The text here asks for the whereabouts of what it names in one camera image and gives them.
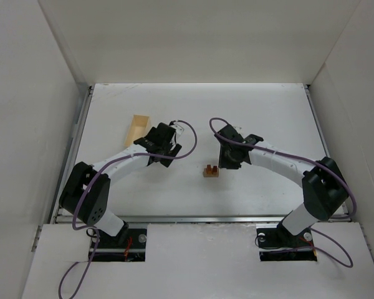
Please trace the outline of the light tan wood block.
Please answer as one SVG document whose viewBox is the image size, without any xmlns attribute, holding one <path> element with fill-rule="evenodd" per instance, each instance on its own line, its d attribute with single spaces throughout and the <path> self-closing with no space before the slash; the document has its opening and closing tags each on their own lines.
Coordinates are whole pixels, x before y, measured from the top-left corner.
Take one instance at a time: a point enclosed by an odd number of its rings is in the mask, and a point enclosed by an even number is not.
<svg viewBox="0 0 374 299">
<path fill-rule="evenodd" d="M 206 173 L 206 168 L 203 169 L 203 177 L 204 178 L 218 178 L 219 177 L 219 172 L 218 174 L 207 174 Z"/>
</svg>

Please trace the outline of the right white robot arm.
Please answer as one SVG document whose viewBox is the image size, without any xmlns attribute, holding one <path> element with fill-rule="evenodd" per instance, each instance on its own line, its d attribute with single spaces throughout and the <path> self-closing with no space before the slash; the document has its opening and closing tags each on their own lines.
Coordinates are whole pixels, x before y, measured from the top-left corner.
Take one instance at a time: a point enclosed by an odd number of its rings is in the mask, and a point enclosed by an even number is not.
<svg viewBox="0 0 374 299">
<path fill-rule="evenodd" d="M 349 197 L 347 184 L 331 158 L 312 161 L 285 153 L 260 136 L 242 137 L 230 124 L 214 135 L 221 145 L 219 168 L 239 169 L 243 163 L 266 168 L 296 183 L 302 190 L 302 204 L 276 227 L 257 230 L 262 249 L 303 246 L 310 226 L 329 220 Z"/>
</svg>

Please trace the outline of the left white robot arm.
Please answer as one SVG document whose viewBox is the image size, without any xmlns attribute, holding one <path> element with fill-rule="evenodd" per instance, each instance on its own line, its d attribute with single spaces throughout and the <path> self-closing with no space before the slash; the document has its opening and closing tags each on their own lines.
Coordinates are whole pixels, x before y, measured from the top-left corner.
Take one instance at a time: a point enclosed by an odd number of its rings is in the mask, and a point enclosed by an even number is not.
<svg viewBox="0 0 374 299">
<path fill-rule="evenodd" d="M 146 136 L 136 139 L 120 153 L 95 164 L 77 163 L 66 182 L 59 199 L 59 206 L 75 214 L 77 204 L 91 180 L 98 176 L 84 197 L 77 213 L 78 220 L 98 229 L 100 237 L 108 237 L 116 247 L 123 245 L 127 238 L 128 224 L 108 208 L 110 187 L 129 175 L 152 163 L 168 167 L 181 149 L 177 139 L 184 128 L 171 122 L 159 123 Z"/>
</svg>

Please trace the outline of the light wooden box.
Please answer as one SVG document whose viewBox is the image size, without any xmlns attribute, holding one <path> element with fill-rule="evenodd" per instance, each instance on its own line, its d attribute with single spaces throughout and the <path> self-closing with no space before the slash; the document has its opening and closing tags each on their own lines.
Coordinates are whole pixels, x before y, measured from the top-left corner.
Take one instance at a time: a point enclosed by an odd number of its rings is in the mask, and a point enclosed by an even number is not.
<svg viewBox="0 0 374 299">
<path fill-rule="evenodd" d="M 151 118 L 146 115 L 133 115 L 124 147 L 129 147 L 135 140 L 146 136 L 151 129 Z"/>
</svg>

